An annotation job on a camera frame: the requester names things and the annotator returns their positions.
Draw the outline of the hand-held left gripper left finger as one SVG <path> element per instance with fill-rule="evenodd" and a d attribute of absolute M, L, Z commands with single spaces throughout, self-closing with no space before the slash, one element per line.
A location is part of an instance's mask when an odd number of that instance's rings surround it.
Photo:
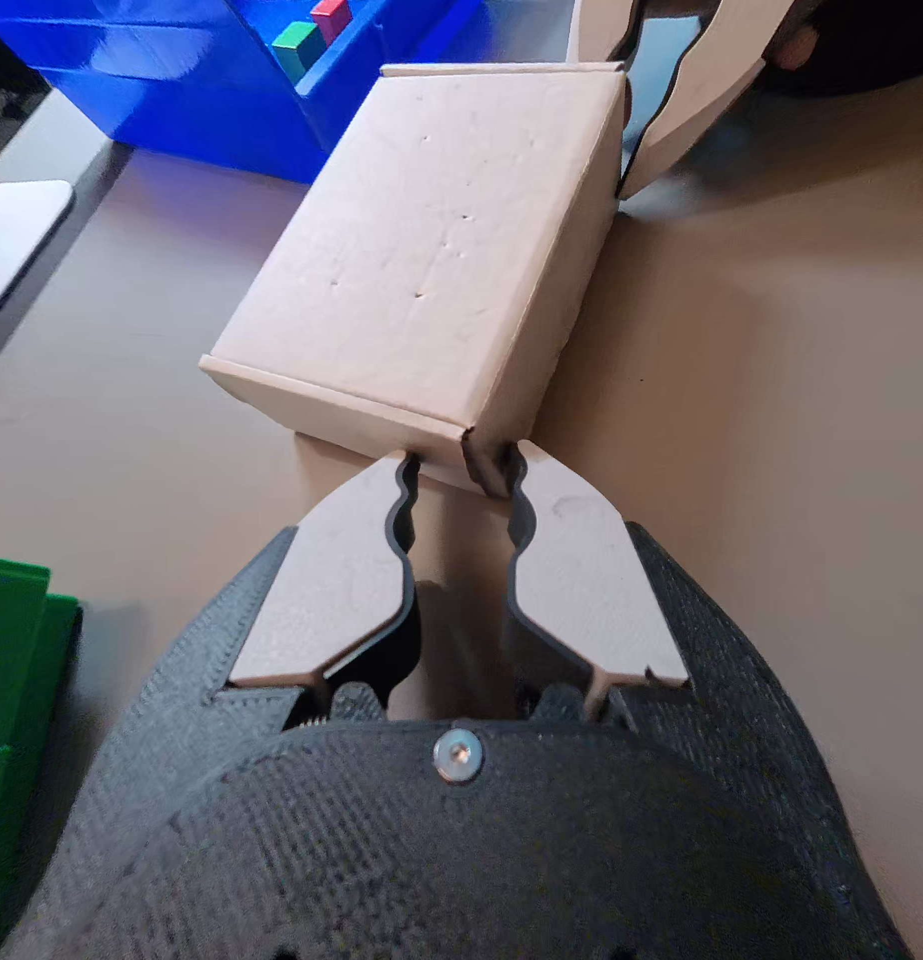
<path fill-rule="evenodd" d="M 408 554 L 420 459 L 395 450 L 298 522 L 228 676 L 237 689 L 300 687 L 328 705 L 348 683 L 383 709 L 420 660 Z"/>

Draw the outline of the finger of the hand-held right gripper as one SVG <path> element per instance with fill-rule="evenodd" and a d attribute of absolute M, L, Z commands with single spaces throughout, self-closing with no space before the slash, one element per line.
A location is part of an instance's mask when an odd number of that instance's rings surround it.
<path fill-rule="evenodd" d="M 719 2 L 679 57 L 660 105 L 632 148 L 619 199 L 633 198 L 671 168 L 752 84 L 792 4 Z"/>
<path fill-rule="evenodd" d="M 566 63 L 608 63 L 629 69 L 650 4 L 649 1 L 575 1 Z"/>

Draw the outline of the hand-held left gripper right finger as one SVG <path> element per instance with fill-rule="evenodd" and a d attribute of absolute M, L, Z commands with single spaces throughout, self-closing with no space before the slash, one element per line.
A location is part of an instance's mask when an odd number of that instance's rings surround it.
<path fill-rule="evenodd" d="M 602 719 L 614 690 L 682 704 L 692 678 L 622 514 L 528 439 L 510 448 L 504 657 L 519 708 L 552 688 Z"/>

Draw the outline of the white cardboard box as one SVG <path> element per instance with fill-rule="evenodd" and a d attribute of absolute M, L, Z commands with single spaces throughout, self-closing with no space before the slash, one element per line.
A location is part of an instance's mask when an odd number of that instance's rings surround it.
<path fill-rule="evenodd" d="M 627 92 L 613 63 L 383 66 L 200 369 L 505 498 L 617 211 Z"/>

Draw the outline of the green plastic bin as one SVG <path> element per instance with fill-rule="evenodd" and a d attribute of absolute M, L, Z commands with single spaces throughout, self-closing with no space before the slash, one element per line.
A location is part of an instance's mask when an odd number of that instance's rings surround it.
<path fill-rule="evenodd" d="M 83 607 L 46 566 L 0 558 L 0 935 L 20 837 Z"/>

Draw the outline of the blue plastic bin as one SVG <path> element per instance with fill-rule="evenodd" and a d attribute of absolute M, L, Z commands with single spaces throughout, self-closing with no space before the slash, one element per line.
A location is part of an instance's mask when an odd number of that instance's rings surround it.
<path fill-rule="evenodd" d="M 485 2 L 349 2 L 296 85 L 271 43 L 317 2 L 0 1 L 0 40 L 108 138 L 311 184 L 382 66 L 478 53 Z"/>

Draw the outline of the person's right hand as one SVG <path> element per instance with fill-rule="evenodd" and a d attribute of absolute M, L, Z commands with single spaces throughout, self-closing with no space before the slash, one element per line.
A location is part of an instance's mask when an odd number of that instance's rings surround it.
<path fill-rule="evenodd" d="M 818 38 L 817 29 L 808 21 L 783 23 L 767 43 L 761 58 L 767 66 L 795 72 L 807 64 Z"/>

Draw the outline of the green wooden block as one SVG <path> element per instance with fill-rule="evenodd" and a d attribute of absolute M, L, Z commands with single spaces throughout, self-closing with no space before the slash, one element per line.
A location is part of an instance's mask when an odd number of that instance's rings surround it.
<path fill-rule="evenodd" d="M 327 49 L 321 28 L 310 20 L 290 22 L 270 43 L 279 65 L 295 86 Z"/>

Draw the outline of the white monitor stand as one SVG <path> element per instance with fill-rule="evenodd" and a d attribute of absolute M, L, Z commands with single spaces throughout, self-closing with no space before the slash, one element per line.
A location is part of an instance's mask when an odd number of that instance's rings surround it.
<path fill-rule="evenodd" d="M 0 183 L 0 308 L 74 201 L 63 179 Z"/>

